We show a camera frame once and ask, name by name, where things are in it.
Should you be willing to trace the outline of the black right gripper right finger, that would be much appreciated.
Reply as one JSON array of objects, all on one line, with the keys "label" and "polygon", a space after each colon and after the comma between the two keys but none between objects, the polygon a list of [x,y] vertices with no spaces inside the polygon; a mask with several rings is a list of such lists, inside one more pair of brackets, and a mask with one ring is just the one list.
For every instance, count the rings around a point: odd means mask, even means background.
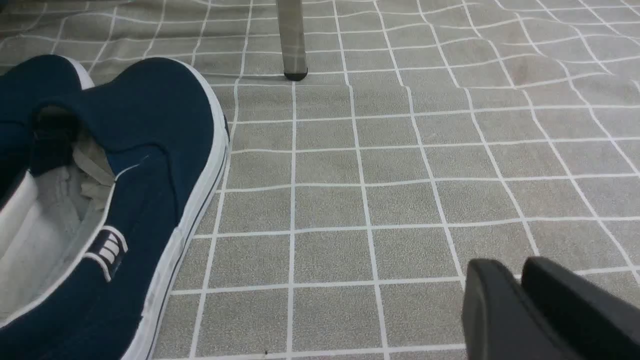
[{"label": "black right gripper right finger", "polygon": [[638,360],[640,310],[553,260],[529,257],[521,285],[549,324],[585,360]]}]

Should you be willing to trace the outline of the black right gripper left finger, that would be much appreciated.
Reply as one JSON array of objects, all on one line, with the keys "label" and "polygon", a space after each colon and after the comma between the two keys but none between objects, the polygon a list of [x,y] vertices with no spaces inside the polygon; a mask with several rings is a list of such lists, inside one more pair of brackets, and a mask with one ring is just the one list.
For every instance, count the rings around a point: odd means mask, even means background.
[{"label": "black right gripper left finger", "polygon": [[582,359],[498,260],[467,264],[461,322],[469,360]]}]

